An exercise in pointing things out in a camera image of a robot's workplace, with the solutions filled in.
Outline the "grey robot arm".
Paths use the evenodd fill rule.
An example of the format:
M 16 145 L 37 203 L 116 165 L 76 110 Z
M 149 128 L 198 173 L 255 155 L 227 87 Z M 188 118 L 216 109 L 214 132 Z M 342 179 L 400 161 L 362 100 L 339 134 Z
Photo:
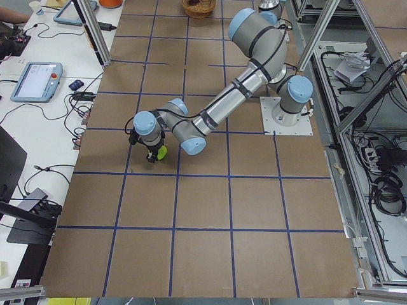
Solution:
M 228 37 L 249 58 L 247 68 L 225 87 L 198 114 L 189 116 L 185 103 L 175 98 L 160 108 L 135 114 L 129 143 L 144 145 L 150 163 L 165 156 L 165 132 L 168 128 L 187 154 L 205 149 L 206 136 L 263 85 L 270 85 L 280 96 L 272 110 L 273 120 L 282 126 L 294 126 L 304 105 L 313 94 L 313 85 L 305 76 L 290 74 L 285 64 L 285 32 L 276 26 L 271 11 L 240 10 L 230 22 Z
M 286 0 L 261 0 L 258 4 L 259 14 L 271 24 L 281 18 Z

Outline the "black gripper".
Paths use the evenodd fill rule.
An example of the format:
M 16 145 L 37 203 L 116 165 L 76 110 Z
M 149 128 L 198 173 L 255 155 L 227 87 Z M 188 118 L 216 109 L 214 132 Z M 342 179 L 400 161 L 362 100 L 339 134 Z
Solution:
M 129 143 L 131 145 L 136 145 L 137 143 L 142 144 L 147 147 L 148 154 L 146 159 L 149 163 L 155 163 L 158 160 L 158 150 L 161 146 L 164 146 L 165 132 L 158 132 L 157 138 L 154 140 L 143 140 L 142 137 L 132 129 L 130 131 Z

